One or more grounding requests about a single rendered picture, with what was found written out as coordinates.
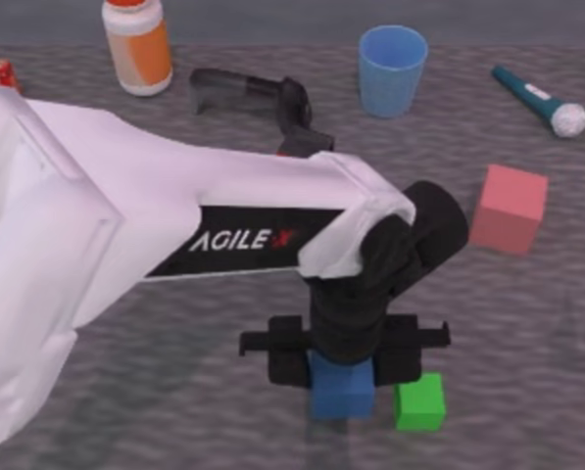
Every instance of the robotic arm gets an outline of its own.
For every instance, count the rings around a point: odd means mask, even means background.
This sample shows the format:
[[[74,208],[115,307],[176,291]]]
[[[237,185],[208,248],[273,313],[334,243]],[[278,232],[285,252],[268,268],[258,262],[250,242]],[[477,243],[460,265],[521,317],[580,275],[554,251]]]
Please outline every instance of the robotic arm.
[[[465,241],[442,188],[400,192],[353,156],[194,147],[0,87],[0,445],[47,400],[76,330],[139,282],[296,269],[309,331],[276,317],[241,336],[273,383],[309,387],[307,349],[373,357],[377,385],[416,380],[448,327],[387,306]]]

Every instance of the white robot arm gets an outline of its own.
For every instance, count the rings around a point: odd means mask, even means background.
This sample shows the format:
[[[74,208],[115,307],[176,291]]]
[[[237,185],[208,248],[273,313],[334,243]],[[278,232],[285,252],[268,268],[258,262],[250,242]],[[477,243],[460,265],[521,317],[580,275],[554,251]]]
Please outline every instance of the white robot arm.
[[[0,87],[0,445],[47,400],[89,323],[141,281],[363,269],[416,207],[362,160],[201,148]]]

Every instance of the gray table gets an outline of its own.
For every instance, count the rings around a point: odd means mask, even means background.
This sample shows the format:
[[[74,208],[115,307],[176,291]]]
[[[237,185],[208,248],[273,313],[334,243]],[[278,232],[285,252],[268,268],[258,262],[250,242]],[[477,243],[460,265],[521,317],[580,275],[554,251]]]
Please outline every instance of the gray table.
[[[210,278],[137,288],[83,330],[48,404],[4,447],[0,470],[585,470],[585,134],[556,140],[488,75],[504,63],[585,104],[585,49],[435,47],[412,112],[390,121],[359,109],[351,48],[177,48],[171,90],[146,100],[120,91],[103,49],[0,54],[28,97],[263,152],[280,140],[274,125],[188,114],[189,69],[292,74],[339,150],[400,187],[437,181],[469,212],[490,163],[551,178],[530,256],[468,248],[392,306],[453,328],[455,344],[425,358],[446,382],[442,432],[394,432],[389,390],[370,420],[309,421],[306,394],[270,386],[265,358],[239,358],[236,347],[241,330],[273,313],[304,312],[303,284],[293,273]]]

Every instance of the white brush head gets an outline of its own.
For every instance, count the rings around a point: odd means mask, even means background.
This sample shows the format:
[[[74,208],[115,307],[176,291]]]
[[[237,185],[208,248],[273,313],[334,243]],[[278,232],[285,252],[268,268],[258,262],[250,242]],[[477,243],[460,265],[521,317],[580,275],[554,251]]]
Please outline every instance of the white brush head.
[[[551,126],[558,137],[577,137],[585,129],[585,109],[575,103],[565,103],[556,109]]]

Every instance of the block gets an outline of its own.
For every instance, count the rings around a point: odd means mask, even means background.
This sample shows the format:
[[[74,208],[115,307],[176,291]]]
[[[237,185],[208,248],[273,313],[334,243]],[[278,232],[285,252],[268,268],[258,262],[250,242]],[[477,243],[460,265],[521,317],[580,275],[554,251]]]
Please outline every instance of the block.
[[[547,176],[489,165],[469,242],[512,255],[529,253],[545,214],[548,185]]]
[[[311,414],[314,419],[367,418],[374,406],[372,359],[356,365],[334,364],[310,352]]]
[[[439,373],[425,372],[417,382],[394,386],[394,417],[398,431],[437,431],[446,413]]]

